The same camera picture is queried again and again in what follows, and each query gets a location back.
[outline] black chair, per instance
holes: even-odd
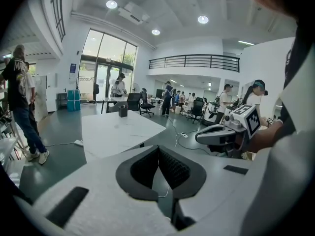
[[[195,122],[195,120],[200,121],[201,117],[202,117],[202,107],[204,102],[202,100],[200,100],[202,98],[197,97],[194,101],[193,101],[193,108],[190,112],[191,116],[187,116],[187,120],[188,119],[193,119],[193,122]]]
[[[128,94],[128,99],[127,99],[128,110],[139,111],[141,115],[140,99],[141,99],[141,94],[138,92],[131,92],[130,94]]]
[[[140,111],[142,114],[148,114],[149,117],[151,118],[151,115],[152,114],[154,116],[154,113],[153,112],[150,112],[150,109],[151,108],[155,108],[155,106],[151,105],[148,103],[148,100],[147,100],[147,90],[145,88],[142,89],[142,92],[141,92],[141,99],[142,99],[142,104],[141,104],[141,108],[144,109],[145,111]]]

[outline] linear ceiling light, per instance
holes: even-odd
[[[242,44],[246,44],[246,45],[254,45],[254,44],[252,44],[252,43],[249,43],[249,42],[244,42],[244,41],[238,41],[239,43],[242,43]]]
[[[198,17],[198,22],[201,24],[206,24],[208,23],[209,19],[206,16],[200,16]]]
[[[152,30],[152,34],[153,34],[153,35],[159,35],[159,34],[160,34],[160,31],[157,30],[157,29],[154,29],[154,30]]]
[[[110,9],[115,9],[117,7],[117,3],[113,0],[107,1],[106,6]]]

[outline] floor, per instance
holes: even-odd
[[[47,145],[47,148],[49,149],[50,156],[43,166],[40,166],[36,162],[27,162],[25,164],[21,175],[20,189],[27,197],[35,201],[49,187],[86,164],[82,147],[75,144],[51,145],[66,144],[74,142],[75,140],[81,140],[81,116],[100,114],[100,111],[101,104],[97,104],[97,106],[92,104],[82,105],[81,111],[67,112],[66,109],[58,110],[48,116],[43,121],[44,124],[41,123],[42,128],[40,135],[44,144]],[[187,148],[201,148],[205,151],[201,149],[190,150],[181,147],[179,144],[174,147],[176,144],[175,128],[178,133],[189,133],[205,127],[199,124],[199,122],[196,121],[193,124],[192,121],[187,120],[185,116],[173,113],[170,114],[169,119],[167,117],[161,117],[159,114],[155,114],[151,120],[165,126],[166,130],[146,141],[145,146],[164,145],[183,155],[186,153],[212,154],[205,145],[198,144],[195,141],[195,132],[188,134],[188,138],[178,135],[177,138],[179,139],[179,143]],[[165,196],[167,194],[168,184],[159,169],[154,178],[153,189],[157,191],[160,196]],[[160,198],[158,203],[165,216],[171,214],[171,201],[172,190],[169,189],[167,196],[165,198]]]

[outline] railing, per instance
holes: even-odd
[[[240,58],[224,55],[189,54],[150,60],[149,69],[169,67],[208,67],[240,72]]]

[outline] black rectangular strip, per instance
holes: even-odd
[[[73,188],[46,216],[46,218],[55,225],[63,228],[88,192],[89,190],[86,188]]]
[[[231,172],[236,172],[242,175],[246,175],[248,169],[245,168],[241,168],[241,167],[236,167],[236,166],[232,166],[232,165],[226,165],[224,167],[225,170],[227,171],[231,171]]]

